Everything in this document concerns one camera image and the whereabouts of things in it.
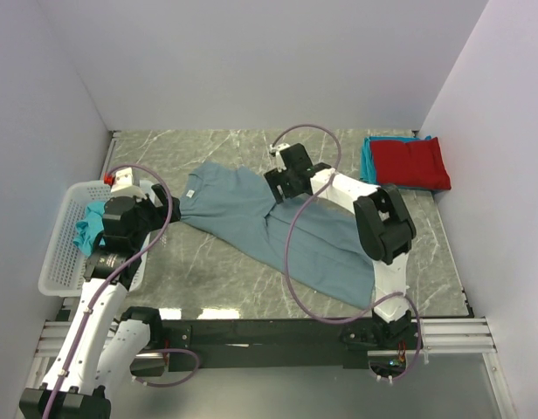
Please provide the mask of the grey blue t shirt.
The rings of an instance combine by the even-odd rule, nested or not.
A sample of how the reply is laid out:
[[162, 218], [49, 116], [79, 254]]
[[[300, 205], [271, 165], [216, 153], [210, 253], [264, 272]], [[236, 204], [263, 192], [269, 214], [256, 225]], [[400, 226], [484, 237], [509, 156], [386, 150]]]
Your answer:
[[[287, 232], [303, 203], [296, 197], [277, 204], [260, 175], [207, 161], [189, 174], [180, 211], [184, 223], [285, 272]], [[288, 257], [289, 275], [301, 284], [351, 306], [370, 304], [373, 264], [352, 216], [310, 204], [295, 224]]]

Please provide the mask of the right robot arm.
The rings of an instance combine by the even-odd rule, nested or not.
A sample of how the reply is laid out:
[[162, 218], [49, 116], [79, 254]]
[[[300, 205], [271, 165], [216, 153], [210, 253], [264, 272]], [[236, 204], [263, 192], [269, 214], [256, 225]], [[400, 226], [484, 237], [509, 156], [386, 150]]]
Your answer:
[[289, 275], [288, 253], [293, 229], [302, 212], [316, 197], [348, 210], [355, 217], [359, 241], [372, 259], [375, 302], [371, 327], [360, 342], [373, 348], [392, 348], [407, 338], [411, 314], [407, 292], [407, 264], [416, 227], [399, 190], [394, 185], [379, 187], [343, 175], [326, 163], [312, 163], [299, 143], [270, 146], [276, 168], [265, 179], [277, 203], [302, 194], [309, 195], [300, 206], [287, 232], [284, 249], [285, 275]]

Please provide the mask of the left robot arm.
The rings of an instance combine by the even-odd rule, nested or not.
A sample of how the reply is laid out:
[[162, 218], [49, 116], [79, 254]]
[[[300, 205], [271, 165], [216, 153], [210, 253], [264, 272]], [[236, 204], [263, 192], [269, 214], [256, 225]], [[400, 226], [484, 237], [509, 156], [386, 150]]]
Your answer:
[[128, 309], [110, 331], [144, 254], [181, 217], [164, 182], [144, 191], [114, 182], [102, 232], [86, 261], [79, 306], [59, 354], [38, 388], [26, 388], [19, 408], [26, 418], [108, 418], [115, 388], [141, 351], [164, 339], [156, 309]]

